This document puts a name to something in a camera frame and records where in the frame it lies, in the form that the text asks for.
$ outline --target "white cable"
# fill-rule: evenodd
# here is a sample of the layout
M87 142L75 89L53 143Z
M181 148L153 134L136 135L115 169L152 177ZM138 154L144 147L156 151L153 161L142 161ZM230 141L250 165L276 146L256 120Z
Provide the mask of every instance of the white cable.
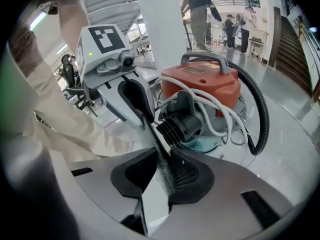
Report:
M186 86L184 83L182 83L179 80L176 80L174 78L161 76L154 82L154 85L152 87L152 95L153 95L153 98L155 99L155 101L159 103L159 106L155 109L156 111L159 110L160 108L162 108L163 106L165 106L166 104L170 103L171 101L174 101L177 99L177 93L174 94L173 96L167 98L166 100L163 100L163 101L158 99L158 97L156 95L156 85L162 80L171 82L171 83L181 87L182 89L186 90L188 93L190 93L193 100L198 104L198 106L204 116L207 127L211 131L212 134L214 134L215 136L219 136L219 137L227 136L227 142L228 142L228 140L230 140L235 145L245 145L248 143L248 136L247 136L245 125L243 124L240 117L232 109L221 104L221 102L218 99L216 99L215 97L213 97L209 93L202 91L202 90L198 90L198 89L191 89L188 86ZM204 104L206 104L210 107L213 107L213 108L222 112L222 114L226 120L227 132L217 132L215 129L213 129L211 122L210 122L210 119L209 119L209 116L208 116L208 113L204 107ZM231 116L233 116L235 118L236 122L240 126L240 129L241 129L243 136L244 136L243 143L237 143L231 139L232 128L233 128L233 121L232 121Z

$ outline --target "person in white shirt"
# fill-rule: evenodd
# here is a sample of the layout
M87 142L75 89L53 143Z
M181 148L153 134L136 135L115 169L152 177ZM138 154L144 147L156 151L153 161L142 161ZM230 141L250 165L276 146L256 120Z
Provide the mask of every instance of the person in white shirt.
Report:
M252 13L256 13L254 9L249 5L245 8L246 10L242 13L242 18L244 21L244 24L241 25L241 52L246 53L248 48L248 42L249 42L249 35L250 35L250 29L256 28L257 26L253 20Z

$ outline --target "floor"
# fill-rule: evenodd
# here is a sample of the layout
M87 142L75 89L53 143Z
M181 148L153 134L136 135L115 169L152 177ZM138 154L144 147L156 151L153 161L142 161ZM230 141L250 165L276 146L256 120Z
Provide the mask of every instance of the floor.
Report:
M255 159L247 147L232 144L220 147L211 156L247 167L257 177L280 191L293 205L298 204L319 183L319 104L312 104L310 97L295 82L262 64L257 58L247 57L238 50L223 50L220 53L244 68L259 85L269 110L270 133L264 151ZM146 57L138 58L140 62L152 60L151 52ZM154 79L158 74L154 69L138 68L138 71L146 79ZM254 136L258 136L259 116L254 99L244 85L241 93L249 116L246 126ZM107 131L126 140L142 141L135 130L117 119L107 108L99 106L95 110L98 117L94 118ZM142 198L146 221L152 233L168 214L167 197L155 177Z

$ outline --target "label on vacuum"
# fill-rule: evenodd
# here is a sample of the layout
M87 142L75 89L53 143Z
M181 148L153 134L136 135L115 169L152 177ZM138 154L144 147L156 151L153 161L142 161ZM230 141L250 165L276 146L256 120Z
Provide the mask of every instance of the label on vacuum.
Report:
M204 69L200 69L200 68L195 68L195 67L186 67L186 68L183 68L182 70L184 71L189 71L189 72L192 72L192 73L196 73L196 74L202 74L204 72L207 72L208 70L204 70Z

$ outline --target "pants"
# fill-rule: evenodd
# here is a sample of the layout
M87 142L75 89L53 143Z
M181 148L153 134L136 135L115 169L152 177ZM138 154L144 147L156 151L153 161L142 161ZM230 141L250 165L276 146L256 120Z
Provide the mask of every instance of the pants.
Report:
M233 37L232 36L232 33L228 33L227 34L227 41L226 41L226 43L227 43L227 46L229 47L229 48L235 48L235 37Z
M248 42L249 42L249 34L248 30L241 28L241 52L245 53L248 49Z
M61 35L75 54L82 27L89 25L87 15L79 0L58 0L55 5ZM9 44L26 80L39 95L34 111L52 128L39 123L33 116L26 135L40 140L49 150L61 152L68 162L111 157L132 150L132 142L112 137L92 117L68 103L52 69L41 57L36 37L28 24L20 22Z
M194 8L190 13L190 20L196 47L206 50L207 8L205 6Z

